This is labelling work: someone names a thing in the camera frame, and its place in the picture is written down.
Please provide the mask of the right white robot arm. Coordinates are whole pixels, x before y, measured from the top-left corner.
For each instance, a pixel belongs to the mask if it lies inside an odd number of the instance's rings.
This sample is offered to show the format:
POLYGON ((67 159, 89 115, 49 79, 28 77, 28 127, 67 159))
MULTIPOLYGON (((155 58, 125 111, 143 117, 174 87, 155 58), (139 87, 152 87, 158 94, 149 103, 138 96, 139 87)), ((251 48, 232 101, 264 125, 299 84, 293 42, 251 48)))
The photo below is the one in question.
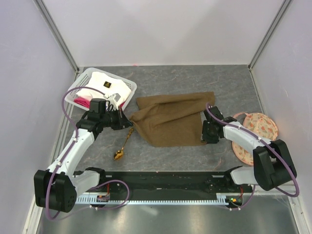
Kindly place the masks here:
POLYGON ((202 126, 202 141, 217 144, 224 138, 238 144, 253 157, 253 166, 238 166, 226 171, 223 186, 229 192, 242 184, 258 185, 263 190, 279 189, 292 181, 295 196, 299 193, 297 172, 287 144, 270 140, 245 128, 233 117, 224 117, 216 106, 206 105, 206 120, 202 126))

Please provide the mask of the gold ornate spoon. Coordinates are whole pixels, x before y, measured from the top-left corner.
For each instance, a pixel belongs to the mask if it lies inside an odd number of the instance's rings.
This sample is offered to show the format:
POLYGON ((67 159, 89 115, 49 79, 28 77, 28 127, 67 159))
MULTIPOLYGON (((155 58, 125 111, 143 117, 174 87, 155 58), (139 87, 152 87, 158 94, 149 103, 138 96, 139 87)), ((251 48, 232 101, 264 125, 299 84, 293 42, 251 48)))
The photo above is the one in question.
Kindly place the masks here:
POLYGON ((128 135, 127 135, 127 137, 126 137, 126 139, 125 139, 125 141, 124 141, 124 143, 123 143, 121 149, 120 149, 120 150, 117 150, 117 151, 115 152, 115 154, 114 154, 114 156, 113 156, 113 159, 114 159, 114 160, 120 160, 120 159, 124 156, 124 147, 125 147, 127 141, 129 140, 129 138, 130 138, 130 136, 132 135, 133 132, 134 132, 134 127, 132 127, 132 128, 129 129, 128 135))

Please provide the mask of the brown cloth napkin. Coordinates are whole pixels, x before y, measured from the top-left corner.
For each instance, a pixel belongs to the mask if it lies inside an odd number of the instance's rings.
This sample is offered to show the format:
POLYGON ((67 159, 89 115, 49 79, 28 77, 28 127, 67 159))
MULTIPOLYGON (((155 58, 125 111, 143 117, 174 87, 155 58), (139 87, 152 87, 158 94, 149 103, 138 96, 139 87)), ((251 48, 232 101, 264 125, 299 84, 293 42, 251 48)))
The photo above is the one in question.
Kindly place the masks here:
POLYGON ((154 147, 201 146, 201 113, 214 105, 214 92, 138 97, 130 121, 154 147))

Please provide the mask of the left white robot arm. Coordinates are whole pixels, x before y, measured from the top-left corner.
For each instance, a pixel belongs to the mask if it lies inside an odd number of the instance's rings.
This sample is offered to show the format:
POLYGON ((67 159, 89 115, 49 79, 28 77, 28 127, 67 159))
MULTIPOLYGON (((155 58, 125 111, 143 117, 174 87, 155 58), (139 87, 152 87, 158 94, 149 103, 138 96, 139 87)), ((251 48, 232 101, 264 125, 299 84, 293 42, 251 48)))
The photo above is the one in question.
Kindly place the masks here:
POLYGON ((121 107, 109 107, 104 99, 94 98, 90 108, 74 124, 71 141, 58 158, 46 169, 34 175, 35 202, 43 208, 68 213, 77 197, 93 188, 97 192, 105 190, 105 171, 89 167, 75 172, 82 156, 94 143, 104 128, 122 130, 132 126, 121 107))

